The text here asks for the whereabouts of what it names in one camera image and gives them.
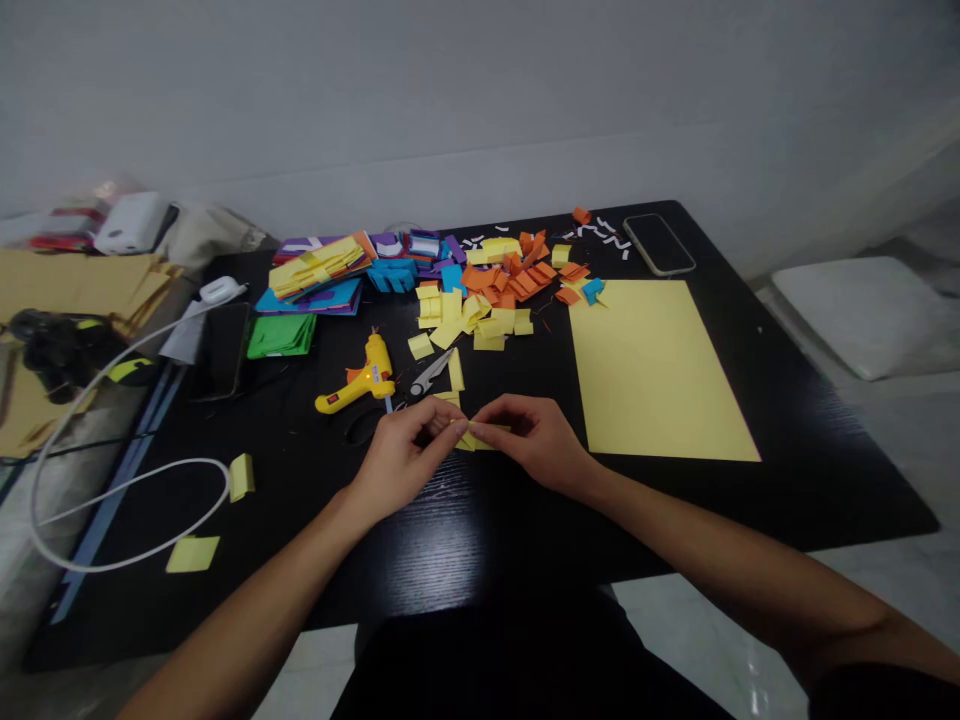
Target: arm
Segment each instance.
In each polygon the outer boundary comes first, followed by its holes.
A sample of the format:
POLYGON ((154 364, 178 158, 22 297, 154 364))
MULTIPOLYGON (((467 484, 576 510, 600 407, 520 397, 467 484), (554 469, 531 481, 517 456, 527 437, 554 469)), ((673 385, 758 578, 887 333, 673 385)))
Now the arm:
POLYGON ((466 427, 459 408, 433 397, 384 417, 354 481, 187 638, 119 718, 252 715, 340 563, 419 494, 466 427))
POLYGON ((960 658, 816 560, 604 468, 553 400, 504 395, 471 433, 541 485, 603 513, 670 563, 744 630, 777 650, 807 691, 828 670, 881 662, 960 684, 960 658))

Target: white device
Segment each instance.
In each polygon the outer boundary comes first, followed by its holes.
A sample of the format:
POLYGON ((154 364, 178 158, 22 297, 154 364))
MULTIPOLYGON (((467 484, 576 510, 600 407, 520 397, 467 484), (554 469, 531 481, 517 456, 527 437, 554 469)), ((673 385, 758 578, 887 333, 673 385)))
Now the white device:
POLYGON ((152 252, 168 205, 158 192, 124 195, 113 206, 93 246, 104 255, 152 252))
POLYGON ((240 285, 229 275, 224 275, 200 288, 200 299, 207 305, 222 305, 246 291, 246 285, 240 285))

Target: charging cable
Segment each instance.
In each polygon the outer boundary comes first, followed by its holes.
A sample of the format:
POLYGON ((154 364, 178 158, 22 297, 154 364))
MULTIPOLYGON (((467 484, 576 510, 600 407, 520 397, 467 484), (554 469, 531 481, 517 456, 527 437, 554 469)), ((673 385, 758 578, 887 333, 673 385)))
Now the charging cable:
POLYGON ((100 383, 100 381, 103 380, 103 378, 105 378, 107 375, 109 375, 110 371, 113 370, 113 368, 115 368, 117 365, 123 362, 124 358, 126 358, 128 355, 134 352, 138 347, 145 345, 150 340, 153 340, 155 337, 159 335, 163 335, 165 332, 172 330, 182 322, 186 322, 187 320, 192 320, 198 315, 202 315, 203 313, 213 310, 213 308, 215 307, 219 307, 220 305, 230 302, 235 297, 246 292, 246 290, 247 290, 246 285, 239 285, 233 278, 230 278, 230 277, 219 278, 218 280, 214 280, 212 283, 205 285, 200 290, 200 297, 203 298, 204 302, 207 304, 207 307, 203 307, 196 312, 184 315, 179 320, 175 320, 169 325, 164 325, 159 330, 155 330, 154 332, 150 333, 146 337, 143 337, 137 342, 130 345, 126 350, 124 350, 122 353, 117 355, 102 370, 100 370, 100 372, 98 372, 94 376, 93 380, 91 380, 90 383, 77 396, 77 399, 73 401, 73 404, 70 406, 70 409, 67 411, 67 414, 64 415, 63 419, 60 421, 56 429, 53 431, 53 434, 43 444, 43 448, 40 450, 40 455, 37 457, 37 467, 33 475, 33 480, 30 483, 30 535, 33 540, 34 546, 37 548, 37 551, 41 555, 43 555, 43 557, 45 557, 47 560, 52 562, 54 565, 58 565, 64 568, 65 570, 72 570, 78 573, 98 573, 98 572, 107 572, 109 570, 118 570, 119 568, 127 567, 128 565, 133 565, 136 562, 140 562, 141 560, 144 560, 145 558, 148 558, 151 555, 156 555, 158 552, 161 552, 167 549, 168 547, 170 547, 171 545, 176 544, 179 540, 186 537, 187 535, 192 533, 194 530, 196 530, 198 527, 200 527, 203 523, 205 523, 210 518, 210 516, 212 516, 217 511, 217 509, 221 505, 223 505, 223 501, 226 500, 227 496, 230 494, 230 470, 222 462, 220 462, 219 460, 214 460, 213 458, 189 458, 187 460, 177 460, 176 462, 168 463, 163 467, 159 467, 156 470, 151 470, 150 472, 143 473, 142 475, 137 475, 135 478, 131 478, 130 480, 127 480, 125 483, 118 485, 117 487, 113 488, 108 492, 103 493, 102 495, 98 495, 97 497, 92 498, 91 500, 87 500, 87 502, 81 505, 77 505, 75 508, 59 513, 58 515, 54 515, 53 517, 47 518, 46 520, 41 521, 37 517, 37 498, 39 497, 39 494, 40 494, 39 492, 40 491, 40 474, 41 472, 43 472, 43 464, 47 461, 47 458, 50 456, 50 452, 53 449, 54 444, 57 442, 57 440, 60 439, 60 436, 63 434, 63 431, 66 429, 67 423, 70 422, 70 418, 72 418, 76 414, 77 409, 83 404, 84 400, 87 399, 87 396, 89 396, 90 393, 93 392, 93 389, 100 383), (114 493, 118 493, 124 488, 127 488, 136 482, 140 482, 141 480, 146 480, 148 477, 162 473, 164 470, 169 470, 170 468, 176 467, 178 465, 189 465, 191 463, 204 463, 207 465, 215 466, 223 474, 223 492, 220 494, 220 497, 217 499, 217 501, 213 504, 213 507, 211 507, 206 512, 206 514, 203 515, 203 517, 201 517, 193 525, 188 527, 186 530, 184 530, 182 533, 180 533, 176 537, 173 537, 170 540, 167 540, 166 542, 156 546, 152 550, 148 550, 147 552, 140 553, 139 555, 135 555, 132 558, 121 560, 120 562, 109 563, 107 565, 78 565, 77 563, 71 562, 70 560, 63 558, 60 555, 57 555, 57 553, 47 544, 46 540, 40 537, 40 528, 48 523, 52 523, 56 520, 61 520, 76 512, 80 512, 84 508, 90 507, 91 505, 96 505, 98 502, 110 497, 114 493))

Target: green paper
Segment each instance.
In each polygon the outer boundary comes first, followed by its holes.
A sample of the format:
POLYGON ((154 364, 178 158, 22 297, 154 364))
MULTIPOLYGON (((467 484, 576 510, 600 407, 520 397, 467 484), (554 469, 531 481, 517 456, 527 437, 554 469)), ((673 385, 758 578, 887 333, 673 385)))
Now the green paper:
POLYGON ((316 325, 317 316, 312 313, 258 317, 247 346, 247 358, 306 355, 316 325))

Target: blue strip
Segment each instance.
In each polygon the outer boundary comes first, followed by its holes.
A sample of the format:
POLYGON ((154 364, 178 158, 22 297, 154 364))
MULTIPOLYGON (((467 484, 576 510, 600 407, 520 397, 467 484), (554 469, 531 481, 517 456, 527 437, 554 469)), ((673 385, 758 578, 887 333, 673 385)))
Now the blue strip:
MULTIPOLYGON (((154 388, 150 402, 147 404, 147 409, 144 411, 143 417, 140 419, 140 425, 137 427, 137 435, 156 430, 160 426, 164 416, 167 414, 170 403, 173 402, 173 398, 176 397, 177 390, 180 388, 180 383, 183 381, 183 376, 186 375, 187 372, 187 366, 181 366, 177 371, 176 377, 171 381, 170 375, 173 372, 173 367, 173 363, 170 362, 164 366, 163 374, 157 381, 157 385, 154 388)), ((130 443, 126 454, 123 456, 123 461, 120 463, 120 467, 117 470, 117 474, 114 476, 113 480, 110 482, 110 486, 107 488, 108 490, 115 488, 121 483, 125 483, 127 480, 136 475, 137 470, 140 467, 140 462, 147 454, 147 450, 150 448, 150 443, 152 440, 153 436, 150 435, 145 438, 139 438, 130 443)), ((110 523, 113 522, 113 518, 117 514, 117 508, 120 507, 120 501, 126 494, 127 491, 122 490, 115 495, 111 495, 102 503, 100 503, 100 506, 97 508, 97 514, 94 516, 93 522, 90 523, 90 528, 87 530, 87 534, 84 536, 80 543, 80 547, 77 548, 77 552, 73 556, 73 562, 80 565, 89 565, 93 562, 93 558, 96 556, 97 550, 100 549, 100 544, 103 542, 103 538, 107 534, 110 523)), ((83 579, 86 576, 86 573, 79 573, 73 570, 68 570, 64 574, 61 582, 68 587, 63 593, 60 604, 57 606, 57 611, 53 614, 53 618, 50 620, 51 625, 56 625, 67 616, 68 612, 70 612, 70 607, 73 605, 73 600, 76 597, 77 592, 79 592, 80 586, 83 584, 83 579)))

